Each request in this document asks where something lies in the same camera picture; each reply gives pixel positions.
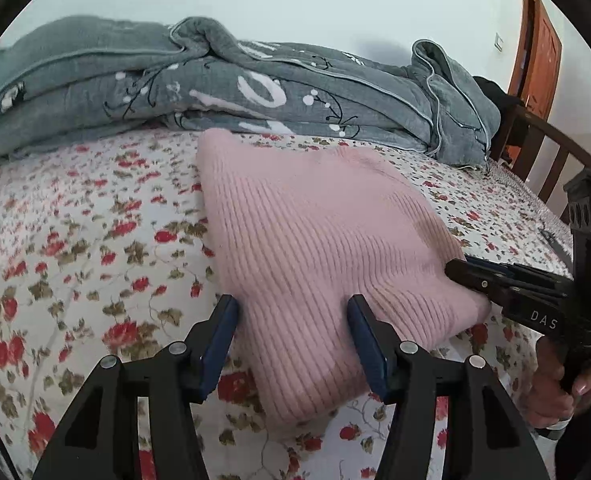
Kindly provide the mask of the person's right hand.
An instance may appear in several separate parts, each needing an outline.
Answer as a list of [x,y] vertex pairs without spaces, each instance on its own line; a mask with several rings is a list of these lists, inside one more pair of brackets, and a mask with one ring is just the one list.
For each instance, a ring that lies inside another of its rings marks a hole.
[[523,416],[534,428],[547,428],[591,407],[591,366],[576,378],[571,393],[561,388],[565,368],[561,350],[548,337],[536,344],[537,369],[523,401]]

